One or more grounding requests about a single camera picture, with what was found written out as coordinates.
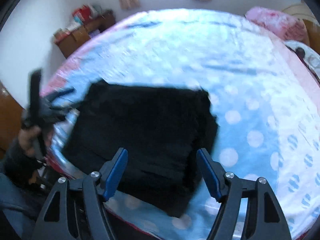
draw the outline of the black folded towel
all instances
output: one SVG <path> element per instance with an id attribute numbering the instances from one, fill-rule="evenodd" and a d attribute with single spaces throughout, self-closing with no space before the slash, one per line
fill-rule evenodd
<path id="1" fill-rule="evenodd" d="M 201 180 L 196 151 L 217 133 L 204 90 L 92 84 L 63 149 L 81 171 L 98 171 L 120 147 L 128 166 L 118 190 L 180 217 Z"/>

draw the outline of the person's arm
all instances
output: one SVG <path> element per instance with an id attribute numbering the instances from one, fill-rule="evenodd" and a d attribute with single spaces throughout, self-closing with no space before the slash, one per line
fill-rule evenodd
<path id="1" fill-rule="evenodd" d="M 41 132 L 39 127 L 29 130 L 20 130 L 18 137 L 13 140 L 6 151 L 1 163 L 1 172 L 8 176 L 12 182 L 25 185 L 32 177 L 35 170 L 42 164 L 34 158 L 32 140 Z"/>

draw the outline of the bed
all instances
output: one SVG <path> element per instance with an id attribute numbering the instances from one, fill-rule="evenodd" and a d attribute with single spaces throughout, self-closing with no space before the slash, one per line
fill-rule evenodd
<path id="1" fill-rule="evenodd" d="M 81 100 L 103 78 L 125 85 L 202 87 L 220 130 L 214 160 L 237 176 L 267 178 L 293 239 L 320 214 L 320 88 L 298 57 L 271 32 L 244 17 L 210 10 L 174 9 L 135 14 L 88 41 L 55 73 L 42 95 L 75 87 L 56 101 Z M 48 163 L 83 177 L 61 150 L 77 112 L 55 126 Z M 206 239 L 219 204 L 204 182 L 180 218 L 116 192 L 106 208 L 160 239 Z M 241 237 L 246 202 L 234 238 Z"/>

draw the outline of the pink pillow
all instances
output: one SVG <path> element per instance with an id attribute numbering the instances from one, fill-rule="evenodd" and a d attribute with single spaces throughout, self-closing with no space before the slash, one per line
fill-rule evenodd
<path id="1" fill-rule="evenodd" d="M 306 26 L 302 21 L 280 11 L 253 7 L 245 14 L 245 17 L 273 32 L 282 40 L 302 41 L 308 36 Z"/>

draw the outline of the wooden cabinet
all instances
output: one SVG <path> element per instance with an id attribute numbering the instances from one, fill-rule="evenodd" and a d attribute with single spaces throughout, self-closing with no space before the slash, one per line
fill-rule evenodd
<path id="1" fill-rule="evenodd" d="M 19 133 L 22 111 L 23 108 L 0 82 L 0 159 L 1 152 L 7 150 Z"/>
<path id="2" fill-rule="evenodd" d="M 107 12 L 95 19 L 86 22 L 78 29 L 72 31 L 63 40 L 55 42 L 65 58 L 69 57 L 74 51 L 90 40 L 89 33 L 100 30 L 104 31 L 116 23 L 112 13 Z"/>

